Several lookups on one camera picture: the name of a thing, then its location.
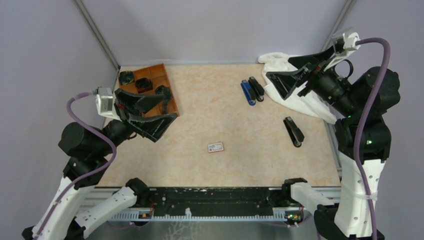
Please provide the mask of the orange wooden divided tray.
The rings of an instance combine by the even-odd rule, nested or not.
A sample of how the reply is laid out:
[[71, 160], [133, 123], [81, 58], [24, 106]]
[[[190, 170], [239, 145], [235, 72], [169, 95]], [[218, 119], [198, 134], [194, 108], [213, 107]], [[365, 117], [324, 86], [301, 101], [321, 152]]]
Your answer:
[[153, 116], [159, 116], [167, 113], [176, 113], [178, 116], [179, 110], [177, 107], [177, 103], [174, 97], [174, 93], [172, 91], [171, 83], [167, 75], [167, 71], [165, 68], [165, 65], [163, 63], [156, 64], [149, 67], [139, 68], [135, 70], [121, 70], [122, 71], [133, 71], [135, 75], [135, 81], [140, 78], [148, 78], [152, 81], [153, 84], [153, 90], [147, 91], [144, 93], [138, 93], [135, 87], [135, 81], [134, 83], [128, 84], [128, 85], [122, 85], [120, 86], [118, 81], [118, 87], [120, 89], [123, 89], [124, 91], [133, 93], [133, 94], [155, 94], [155, 89], [160, 86], [168, 86], [171, 89], [172, 92], [172, 98], [169, 101], [163, 100], [160, 102], [157, 106], [155, 106], [153, 109], [151, 109], [147, 113], [142, 113], [142, 116], [144, 117], [153, 117]]

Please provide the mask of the black stapler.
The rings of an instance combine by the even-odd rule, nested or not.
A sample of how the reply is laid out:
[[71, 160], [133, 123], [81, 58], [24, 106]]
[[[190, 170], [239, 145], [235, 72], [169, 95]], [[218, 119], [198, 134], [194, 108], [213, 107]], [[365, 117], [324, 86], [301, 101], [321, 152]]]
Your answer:
[[300, 128], [296, 125], [296, 123], [290, 116], [286, 117], [283, 120], [283, 123], [286, 127], [286, 130], [290, 136], [293, 145], [296, 148], [300, 148], [302, 146], [302, 142], [305, 139], [303, 132], [300, 130]]
[[264, 101], [265, 90], [262, 87], [262, 85], [259, 84], [259, 82], [256, 80], [256, 78], [253, 77], [253, 76], [249, 77], [248, 83], [249, 83], [249, 85], [251, 86], [251, 88], [255, 92], [256, 100], [258, 102], [263, 102]]

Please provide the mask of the blue stapler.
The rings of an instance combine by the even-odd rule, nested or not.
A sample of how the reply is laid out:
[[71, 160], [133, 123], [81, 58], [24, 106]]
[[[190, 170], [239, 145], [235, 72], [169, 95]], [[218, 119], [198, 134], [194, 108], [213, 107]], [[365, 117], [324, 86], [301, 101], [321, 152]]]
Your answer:
[[257, 95], [252, 86], [245, 79], [241, 81], [240, 86], [243, 90], [248, 104], [250, 106], [254, 106], [256, 104]]

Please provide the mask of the red white staple box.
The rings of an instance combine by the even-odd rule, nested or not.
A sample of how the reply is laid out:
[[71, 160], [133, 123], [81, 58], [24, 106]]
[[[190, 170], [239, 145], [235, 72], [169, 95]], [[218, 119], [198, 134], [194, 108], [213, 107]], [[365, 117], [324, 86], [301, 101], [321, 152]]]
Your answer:
[[217, 153], [224, 151], [224, 145], [222, 142], [210, 143], [207, 145], [208, 153]]

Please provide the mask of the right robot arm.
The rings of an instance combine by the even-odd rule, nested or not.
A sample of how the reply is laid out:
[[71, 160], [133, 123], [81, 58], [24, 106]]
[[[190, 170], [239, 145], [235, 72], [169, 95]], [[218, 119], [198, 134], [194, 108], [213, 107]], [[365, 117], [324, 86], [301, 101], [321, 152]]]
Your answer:
[[[377, 43], [383, 47], [382, 63], [350, 83], [335, 67], [350, 51]], [[400, 101], [399, 75], [388, 68], [391, 48], [382, 38], [359, 40], [350, 46], [337, 41], [323, 52], [290, 56], [282, 52], [258, 58], [264, 65], [266, 93], [279, 94], [279, 102], [293, 108], [293, 97], [319, 96], [341, 115], [334, 121], [342, 167], [340, 200], [332, 202], [305, 179], [287, 179], [281, 199], [287, 206], [304, 205], [313, 215], [317, 232], [328, 240], [382, 240], [375, 205], [381, 172], [390, 155], [392, 136], [383, 115]]]

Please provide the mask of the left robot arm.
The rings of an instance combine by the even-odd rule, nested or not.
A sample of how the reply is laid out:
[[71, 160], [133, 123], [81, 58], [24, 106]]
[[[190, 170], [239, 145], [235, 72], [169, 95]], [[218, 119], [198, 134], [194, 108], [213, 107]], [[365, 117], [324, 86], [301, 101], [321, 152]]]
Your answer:
[[[100, 116], [110, 118], [102, 129], [82, 121], [72, 104], [85, 97], [95, 98]], [[136, 136], [157, 142], [177, 118], [168, 112], [172, 99], [169, 87], [160, 86], [151, 94], [135, 94], [107, 87], [77, 94], [66, 110], [72, 118], [62, 131], [59, 148], [69, 157], [56, 194], [40, 221], [25, 228], [25, 240], [83, 240], [115, 214], [130, 207], [148, 207], [154, 202], [149, 187], [132, 178], [111, 197], [79, 213], [86, 196], [99, 184], [117, 156], [117, 148]]]

